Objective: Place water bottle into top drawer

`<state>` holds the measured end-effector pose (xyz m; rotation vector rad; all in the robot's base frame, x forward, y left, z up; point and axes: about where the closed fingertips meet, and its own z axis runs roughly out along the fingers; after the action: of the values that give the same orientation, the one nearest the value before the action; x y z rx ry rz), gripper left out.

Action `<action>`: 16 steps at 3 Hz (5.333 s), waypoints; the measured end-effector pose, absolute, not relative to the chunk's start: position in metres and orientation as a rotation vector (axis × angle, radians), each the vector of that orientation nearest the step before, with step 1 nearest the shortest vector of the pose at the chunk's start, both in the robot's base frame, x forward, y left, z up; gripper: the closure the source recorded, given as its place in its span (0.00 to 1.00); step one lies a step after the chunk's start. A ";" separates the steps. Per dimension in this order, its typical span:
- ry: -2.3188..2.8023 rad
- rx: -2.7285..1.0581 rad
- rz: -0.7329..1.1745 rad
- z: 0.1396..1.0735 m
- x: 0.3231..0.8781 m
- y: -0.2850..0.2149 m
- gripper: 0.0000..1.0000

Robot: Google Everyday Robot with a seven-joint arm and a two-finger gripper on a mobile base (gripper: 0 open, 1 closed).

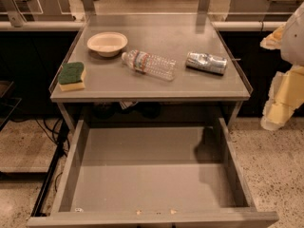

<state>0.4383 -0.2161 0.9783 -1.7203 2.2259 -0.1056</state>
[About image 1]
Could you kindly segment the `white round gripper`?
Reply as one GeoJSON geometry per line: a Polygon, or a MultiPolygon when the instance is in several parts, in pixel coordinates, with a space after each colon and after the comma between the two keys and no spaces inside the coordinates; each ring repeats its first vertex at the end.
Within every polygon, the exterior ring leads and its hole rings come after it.
{"type": "Polygon", "coordinates": [[[277,72],[263,108],[261,126],[276,131],[304,104],[304,3],[282,25],[260,42],[266,49],[280,49],[283,60],[296,65],[285,73],[277,72]]]}

